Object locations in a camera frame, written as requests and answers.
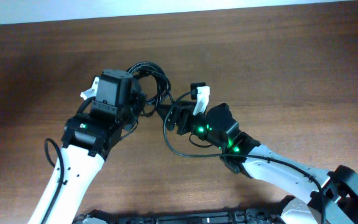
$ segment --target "robotic arm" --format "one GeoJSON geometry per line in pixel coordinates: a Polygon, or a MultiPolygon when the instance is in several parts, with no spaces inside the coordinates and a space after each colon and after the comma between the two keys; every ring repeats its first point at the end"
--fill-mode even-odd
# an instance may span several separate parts
{"type": "Polygon", "coordinates": [[[233,173],[264,180],[293,194],[296,199],[281,215],[285,223],[358,223],[358,175],[353,170],[339,166],[330,172],[280,156],[241,131],[227,104],[206,113],[209,87],[205,83],[192,84],[188,94],[197,103],[182,101],[185,95],[173,101],[162,69],[148,62],[126,72],[104,70],[95,77],[91,88],[81,93],[84,102],[77,114],[65,125],[63,146],[59,150],[54,143],[58,160],[29,223],[71,223],[110,150],[136,129],[141,113],[151,116],[154,111],[164,120],[164,137],[174,153],[185,157],[219,156],[233,173]],[[138,82],[147,75],[157,80],[157,95],[149,100],[138,82]],[[168,96],[172,104],[161,105],[168,96]],[[153,111],[146,114],[145,104],[155,105],[153,111]],[[89,114],[84,113],[88,105],[89,114]],[[187,155],[174,150],[166,129],[172,131],[175,126],[179,135],[191,133],[222,153],[187,155]],[[121,136],[123,129],[128,133],[121,136]]]}

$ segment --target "brown surface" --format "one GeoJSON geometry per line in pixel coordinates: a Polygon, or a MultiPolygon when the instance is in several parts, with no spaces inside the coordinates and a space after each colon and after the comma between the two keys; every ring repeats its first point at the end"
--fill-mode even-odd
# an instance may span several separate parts
{"type": "MultiPolygon", "coordinates": [[[[30,218],[52,173],[44,139],[60,142],[93,76],[142,60],[166,71],[176,97],[206,81],[210,105],[228,102],[241,129],[278,153],[358,172],[356,2],[0,26],[0,223],[30,218]]],[[[142,84],[155,92],[151,79],[142,84]]],[[[175,156],[155,115],[112,150],[79,212],[217,209],[286,194],[219,159],[175,156]]]]}

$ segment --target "black cable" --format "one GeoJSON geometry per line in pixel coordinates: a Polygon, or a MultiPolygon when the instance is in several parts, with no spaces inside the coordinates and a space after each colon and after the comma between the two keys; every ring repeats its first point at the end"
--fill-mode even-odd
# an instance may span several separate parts
{"type": "Polygon", "coordinates": [[[92,100],[96,99],[95,96],[89,97],[88,99],[84,100],[80,107],[77,110],[77,114],[84,112],[84,110],[88,107],[88,105],[92,102],[92,100]]]}
{"type": "Polygon", "coordinates": [[[56,142],[55,142],[53,139],[50,139],[50,138],[45,139],[45,143],[44,143],[45,153],[46,153],[46,155],[47,155],[48,162],[49,162],[53,167],[55,167],[55,164],[52,162],[52,160],[50,159],[50,156],[49,156],[48,142],[52,143],[52,145],[54,146],[54,148],[55,148],[55,150],[56,150],[57,157],[59,158],[60,177],[59,177],[59,181],[58,181],[58,185],[57,185],[55,194],[53,195],[52,200],[50,201],[49,207],[48,207],[47,211],[45,212],[45,215],[44,215],[44,218],[42,219],[41,224],[44,224],[44,223],[48,220],[49,214],[50,214],[50,212],[52,211],[53,205],[55,204],[56,199],[57,199],[57,197],[58,197],[58,195],[59,195],[60,189],[62,188],[63,178],[64,178],[64,176],[65,176],[65,166],[64,166],[64,164],[63,164],[62,152],[60,152],[59,146],[56,144],[56,142]]]}
{"type": "Polygon", "coordinates": [[[134,126],[128,133],[126,133],[125,135],[123,135],[123,136],[121,137],[121,141],[122,141],[124,138],[128,137],[130,134],[132,134],[132,133],[136,130],[138,124],[139,124],[139,122],[138,122],[138,120],[136,120],[135,126],[134,126]]]}
{"type": "Polygon", "coordinates": [[[209,144],[209,145],[200,145],[200,144],[197,144],[197,143],[195,143],[195,142],[193,142],[193,140],[191,140],[191,137],[193,136],[194,134],[191,134],[190,136],[189,136],[189,142],[190,143],[192,143],[192,145],[194,145],[194,146],[197,146],[197,147],[203,147],[203,148],[207,148],[207,147],[212,147],[212,146],[214,146],[213,144],[209,144]]]}
{"type": "Polygon", "coordinates": [[[164,71],[157,64],[152,62],[139,62],[130,68],[127,69],[127,72],[134,75],[134,78],[140,80],[141,78],[147,77],[149,75],[153,76],[157,83],[157,94],[145,101],[146,105],[154,105],[153,110],[146,113],[142,111],[144,116],[149,117],[154,114],[154,112],[159,108],[161,102],[165,100],[168,96],[173,102],[171,92],[171,83],[164,71]]]}
{"type": "Polygon", "coordinates": [[[166,125],[167,125],[167,120],[168,120],[168,117],[169,117],[169,114],[171,113],[171,111],[174,109],[174,107],[176,107],[176,104],[178,102],[181,101],[181,99],[183,99],[185,96],[189,95],[191,92],[187,92],[185,94],[183,94],[182,96],[179,96],[179,98],[171,105],[171,108],[168,110],[168,113],[167,113],[167,116],[165,117],[164,119],[164,122],[163,122],[163,135],[164,135],[164,140],[165,140],[165,143],[167,144],[168,148],[173,152],[175,153],[176,155],[179,155],[179,156],[182,156],[182,157],[185,157],[185,158],[209,158],[209,157],[220,157],[220,156],[223,156],[223,157],[242,157],[242,158],[255,158],[255,159],[263,159],[263,160],[266,160],[266,161],[270,161],[270,162],[276,162],[278,164],[282,164],[282,165],[285,165],[285,166],[288,166],[296,171],[298,171],[299,173],[303,174],[305,177],[309,178],[310,181],[312,181],[316,186],[317,186],[317,189],[319,190],[319,194],[320,194],[320,197],[321,197],[321,224],[324,224],[325,223],[325,206],[324,206],[324,193],[323,193],[323,190],[319,184],[319,182],[312,176],[310,175],[309,173],[305,172],[304,170],[302,170],[301,168],[297,167],[297,166],[294,166],[293,164],[290,164],[290,163],[287,163],[287,162],[284,162],[284,161],[280,161],[280,160],[277,160],[277,159],[272,159],[272,158],[269,158],[269,157],[264,157],[264,156],[253,156],[253,155],[237,155],[237,154],[224,154],[224,153],[219,153],[219,154],[203,154],[203,155],[199,155],[199,154],[184,154],[182,152],[179,152],[179,151],[176,151],[172,145],[170,144],[169,140],[168,140],[168,136],[167,136],[167,129],[166,129],[166,125]]]}

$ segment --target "tabletop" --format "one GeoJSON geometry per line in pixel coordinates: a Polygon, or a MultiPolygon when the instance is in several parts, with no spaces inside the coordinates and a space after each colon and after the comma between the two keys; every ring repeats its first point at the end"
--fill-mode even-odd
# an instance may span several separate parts
{"type": "MultiPolygon", "coordinates": [[[[164,69],[175,98],[206,82],[209,107],[226,102],[241,130],[275,152],[358,172],[358,2],[2,25],[0,223],[30,218],[52,174],[44,139],[60,143],[93,77],[141,61],[164,69]]],[[[140,83],[155,94],[152,78],[140,83]]],[[[219,152],[168,137],[183,152],[219,152]]],[[[112,149],[78,213],[249,207],[286,195],[217,158],[174,155],[155,114],[112,149]]]]}

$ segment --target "white wall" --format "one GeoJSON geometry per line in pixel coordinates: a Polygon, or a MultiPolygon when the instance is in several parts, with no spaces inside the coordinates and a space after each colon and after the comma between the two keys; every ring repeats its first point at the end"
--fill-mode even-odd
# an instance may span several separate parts
{"type": "Polygon", "coordinates": [[[343,0],[0,0],[0,24],[343,0]]]}

